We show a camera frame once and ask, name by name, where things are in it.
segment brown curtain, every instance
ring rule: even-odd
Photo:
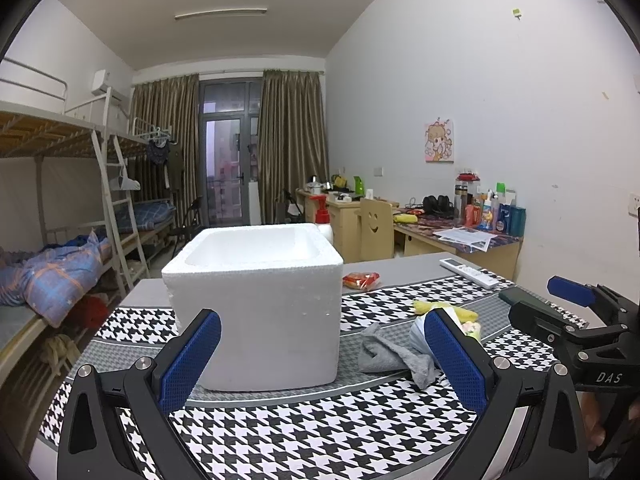
[[[312,174],[328,178],[322,92],[317,72],[266,70],[258,120],[258,189],[262,222],[273,224],[282,190]]]
[[[135,85],[131,101],[131,120],[139,117],[160,128],[172,127],[174,139],[182,148],[184,173],[182,190],[174,194],[178,222],[198,194],[198,75],[172,77]],[[140,182],[135,200],[168,198],[164,170],[139,156],[129,161],[129,176]]]

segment power socket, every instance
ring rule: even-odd
[[[640,194],[629,193],[629,214],[638,216],[638,208],[640,208]]]

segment bed ladder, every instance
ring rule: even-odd
[[[136,281],[144,274],[146,278],[149,278],[149,268],[146,264],[145,253],[142,250],[142,241],[140,240],[140,233],[138,232],[138,226],[136,224],[136,217],[133,211],[133,199],[131,198],[130,191],[124,191],[125,198],[120,200],[114,200],[111,195],[111,187],[109,186],[109,175],[107,167],[120,168],[120,173],[124,177],[127,175],[127,165],[122,156],[122,150],[120,149],[120,143],[118,142],[118,136],[110,134],[106,129],[102,133],[102,145],[98,140],[98,135],[94,130],[91,134],[91,138],[94,144],[95,155],[98,159],[100,166],[100,179],[102,181],[102,204],[104,207],[104,221],[107,227],[107,233],[110,238],[112,247],[112,262],[113,270],[116,273],[116,279],[118,281],[118,288],[120,288],[120,294],[122,299],[126,295],[122,278],[124,278],[128,291],[133,290],[133,286]],[[113,149],[118,157],[117,162],[108,162],[108,144],[109,141],[113,143]],[[116,215],[114,206],[121,204],[127,204],[129,209],[129,220],[133,232],[126,235],[124,238],[120,238],[120,232],[118,231],[118,224],[116,222]],[[127,264],[126,254],[123,247],[135,240],[138,254],[140,256],[140,268],[136,272],[131,272]]]

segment cartoon poster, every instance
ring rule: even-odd
[[[424,160],[453,162],[453,121],[438,120],[425,126]]]

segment plaid blanket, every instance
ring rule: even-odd
[[[138,231],[151,231],[156,224],[161,224],[173,216],[175,207],[169,202],[141,202],[133,205]],[[129,206],[123,205],[116,210],[116,224],[121,234],[132,233],[129,218]]]
[[[51,326],[59,327],[98,282],[103,256],[110,252],[105,241],[101,244],[92,232],[82,247],[47,249],[31,256],[0,248],[0,304],[27,303]]]

